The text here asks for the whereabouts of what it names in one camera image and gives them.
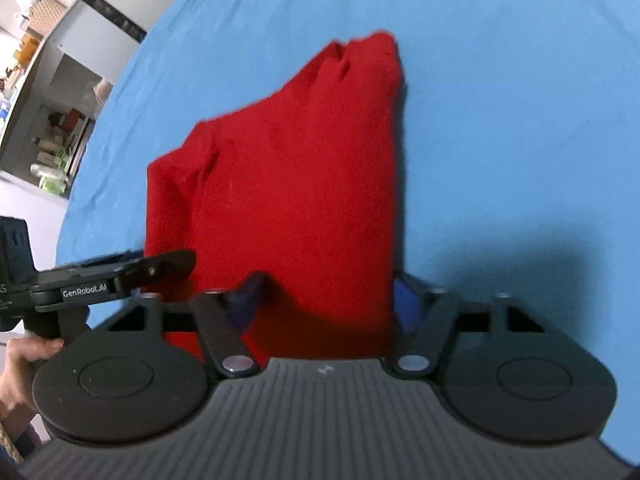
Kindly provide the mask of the person's left hand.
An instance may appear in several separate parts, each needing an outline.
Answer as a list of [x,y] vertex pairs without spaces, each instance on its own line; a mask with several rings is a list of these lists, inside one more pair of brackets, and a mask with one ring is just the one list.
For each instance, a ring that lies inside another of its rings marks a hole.
[[50,360],[63,347],[61,338],[13,338],[6,344],[1,373],[1,425],[11,440],[21,437],[37,415],[32,395],[35,362]]

